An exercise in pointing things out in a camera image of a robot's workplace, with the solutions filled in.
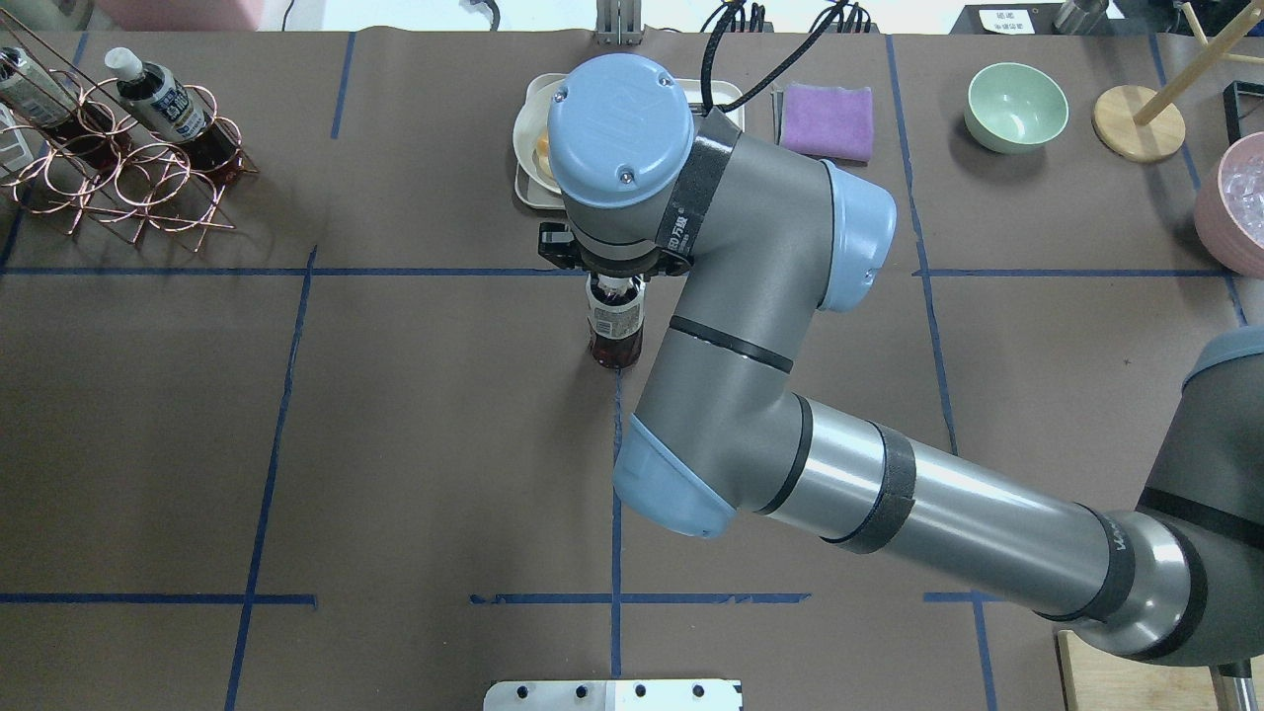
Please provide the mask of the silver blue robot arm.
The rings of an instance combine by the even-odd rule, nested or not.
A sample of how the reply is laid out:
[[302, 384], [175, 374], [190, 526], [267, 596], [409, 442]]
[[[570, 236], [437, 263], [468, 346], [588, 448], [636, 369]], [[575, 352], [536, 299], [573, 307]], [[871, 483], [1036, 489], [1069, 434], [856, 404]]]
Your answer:
[[600, 276], [689, 275], [613, 469], [659, 526], [741, 510], [939, 571], [1152, 665], [1261, 653], [1261, 328], [1205, 345], [1131, 512], [1066, 504], [787, 387], [819, 310], [868, 294], [889, 191], [704, 116], [664, 66], [598, 54], [550, 101], [551, 170]]

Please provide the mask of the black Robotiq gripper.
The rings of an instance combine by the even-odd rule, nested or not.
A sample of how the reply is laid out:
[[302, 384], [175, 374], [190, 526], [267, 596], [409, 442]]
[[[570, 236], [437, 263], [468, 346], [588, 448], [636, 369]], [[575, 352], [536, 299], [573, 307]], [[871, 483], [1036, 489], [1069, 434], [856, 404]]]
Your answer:
[[583, 269], [592, 275], [616, 278], [650, 280], [664, 275], [681, 277], [691, 271], [690, 258], [638, 242], [632, 245], [592, 247], [592, 239], [575, 232], [565, 221], [540, 221], [537, 253], [559, 269]]

